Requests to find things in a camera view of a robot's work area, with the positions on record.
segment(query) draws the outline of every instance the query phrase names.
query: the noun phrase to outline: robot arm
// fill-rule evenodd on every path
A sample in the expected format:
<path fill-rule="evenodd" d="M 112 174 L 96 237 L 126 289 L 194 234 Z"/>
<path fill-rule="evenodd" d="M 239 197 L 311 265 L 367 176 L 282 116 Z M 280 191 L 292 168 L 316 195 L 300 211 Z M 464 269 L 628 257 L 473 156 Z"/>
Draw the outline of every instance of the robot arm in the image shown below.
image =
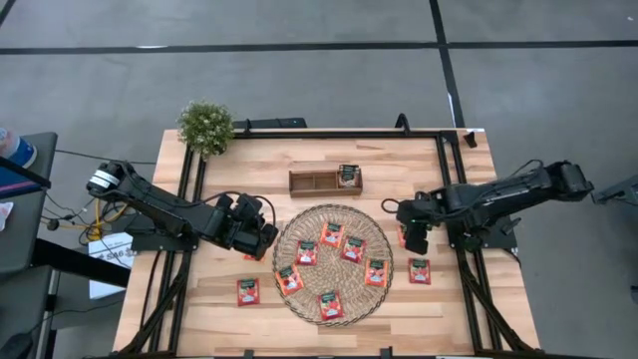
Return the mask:
<path fill-rule="evenodd" d="M 266 224 L 261 201 L 241 194 L 234 208 L 232 198 L 219 196 L 215 206 L 191 203 L 138 175 L 126 162 L 101 164 L 87 183 L 89 194 L 106 201 L 121 201 L 149 217 L 160 235 L 195 236 L 226 249 L 259 259 L 277 236 L 277 228 Z"/>
<path fill-rule="evenodd" d="M 428 193 L 417 192 L 415 199 L 402 200 L 397 220 L 407 227 L 406 248 L 425 254 L 423 241 L 433 225 L 460 222 L 467 238 L 478 244 L 504 216 L 543 203 L 547 200 L 579 201 L 593 190 L 578 165 L 558 162 L 539 167 L 527 174 L 510 176 L 485 184 L 452 184 Z"/>

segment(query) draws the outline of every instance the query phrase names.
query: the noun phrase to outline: wooden tabletop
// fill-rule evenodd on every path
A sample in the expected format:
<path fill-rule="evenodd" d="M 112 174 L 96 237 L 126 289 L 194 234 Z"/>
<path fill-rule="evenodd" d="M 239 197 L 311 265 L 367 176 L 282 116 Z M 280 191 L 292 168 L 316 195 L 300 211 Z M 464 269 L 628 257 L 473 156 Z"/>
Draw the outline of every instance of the wooden tabletop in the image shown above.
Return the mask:
<path fill-rule="evenodd" d="M 477 142 L 475 149 L 461 143 L 468 181 L 494 180 L 485 133 L 477 133 Z M 177 192 L 184 151 L 176 131 L 164 132 L 155 185 Z M 450 148 L 447 154 L 454 179 Z M 361 196 L 290 197 L 288 171 L 334 170 L 347 163 L 362 169 Z M 191 169 L 187 198 L 192 193 L 195 171 L 196 165 Z M 388 346 L 393 346 L 397 355 L 472 354 L 457 259 L 448 246 L 445 227 L 435 228 L 428 237 L 432 285 L 411 284 L 408 258 L 418 256 L 400 247 L 396 221 L 380 208 L 386 197 L 411 198 L 416 190 L 428 191 L 442 184 L 435 141 L 429 139 L 232 142 L 224 155 L 208 160 L 202 197 L 224 190 L 265 195 L 275 205 L 280 230 L 297 213 L 320 203 L 363 210 L 378 221 L 392 245 L 392 287 L 385 302 L 368 318 L 343 328 L 316 326 L 298 318 L 283 304 L 274 286 L 272 250 L 264 262 L 247 261 L 239 252 L 202 241 L 190 267 L 178 355 L 242 355 L 244 349 L 254 349 L 255 355 L 378 355 L 380 348 Z M 269 210 L 265 212 L 266 219 L 271 218 Z M 499 249 L 485 250 L 483 255 L 494 304 L 522 340 L 537 347 L 518 264 Z M 154 253 L 142 253 L 135 260 L 115 350 L 128 344 L 139 329 L 154 257 Z M 163 258 L 154 281 L 155 295 L 162 263 Z M 246 277 L 260 279 L 261 304 L 237 307 L 236 280 Z M 155 303 L 153 297 L 150 308 Z M 489 347 L 485 316 L 478 302 L 477 309 L 483 346 Z M 167 345 L 172 312 L 166 318 L 160 348 Z"/>

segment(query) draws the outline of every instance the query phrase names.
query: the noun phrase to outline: gray floor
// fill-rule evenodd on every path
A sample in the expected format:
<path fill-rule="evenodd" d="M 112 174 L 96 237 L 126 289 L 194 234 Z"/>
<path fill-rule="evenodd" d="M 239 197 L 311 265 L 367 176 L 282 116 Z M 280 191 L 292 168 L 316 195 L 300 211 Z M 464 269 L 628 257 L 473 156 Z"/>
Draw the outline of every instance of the gray floor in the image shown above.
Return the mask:
<path fill-rule="evenodd" d="M 450 41 L 638 38 L 631 0 L 440 3 Z M 434 41 L 432 24 L 428 2 L 416 0 L 17 0 L 0 47 Z M 486 128 L 501 176 L 532 158 L 579 163 L 598 188 L 636 174 L 638 49 L 456 50 L 452 60 L 467 126 Z M 413 127 L 452 125 L 436 50 L 0 56 L 0 79 L 2 126 L 55 131 L 61 149 L 139 161 L 156 157 L 161 131 L 192 99 L 225 103 L 239 119 L 299 116 L 317 128 L 390 126 L 399 112 Z M 84 204 L 96 165 L 57 155 L 54 198 Z M 634 358 L 635 208 L 548 203 L 522 218 L 543 348 Z M 41 235 L 77 245 L 73 232 Z M 61 331 L 55 357 L 106 354 L 117 320 L 116 310 Z"/>

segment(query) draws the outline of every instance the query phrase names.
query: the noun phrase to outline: green plant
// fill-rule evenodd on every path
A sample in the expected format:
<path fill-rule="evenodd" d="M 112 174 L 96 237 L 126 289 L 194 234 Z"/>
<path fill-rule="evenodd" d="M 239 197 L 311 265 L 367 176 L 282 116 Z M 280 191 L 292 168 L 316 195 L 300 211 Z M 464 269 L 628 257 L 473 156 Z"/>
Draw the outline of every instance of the green plant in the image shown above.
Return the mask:
<path fill-rule="evenodd" d="M 223 154 L 232 139 L 232 114 L 224 105 L 190 102 L 179 114 L 177 123 L 179 140 L 203 159 Z"/>

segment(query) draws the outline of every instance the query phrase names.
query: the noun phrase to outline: wicker tray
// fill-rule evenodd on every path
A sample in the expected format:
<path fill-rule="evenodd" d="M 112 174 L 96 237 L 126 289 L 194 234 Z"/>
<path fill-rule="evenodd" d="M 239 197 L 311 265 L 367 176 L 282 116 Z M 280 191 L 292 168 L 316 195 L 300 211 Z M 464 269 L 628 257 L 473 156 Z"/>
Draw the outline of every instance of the wicker tray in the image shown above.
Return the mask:
<path fill-rule="evenodd" d="M 374 312 L 383 303 L 392 283 L 394 263 L 388 238 L 379 224 L 366 213 L 345 205 L 324 204 L 307 209 L 294 217 L 281 233 L 273 254 L 274 272 L 295 262 L 298 240 L 319 241 L 325 222 L 345 225 L 344 234 L 366 240 L 361 263 L 341 258 L 340 248 L 319 244 L 317 265 L 297 265 L 304 288 L 284 296 L 275 279 L 279 294 L 299 317 L 317 325 L 341 326 L 355 323 Z M 364 271 L 367 258 L 388 260 L 388 285 L 366 285 Z M 344 316 L 328 321 L 321 318 L 317 296 L 338 290 Z"/>

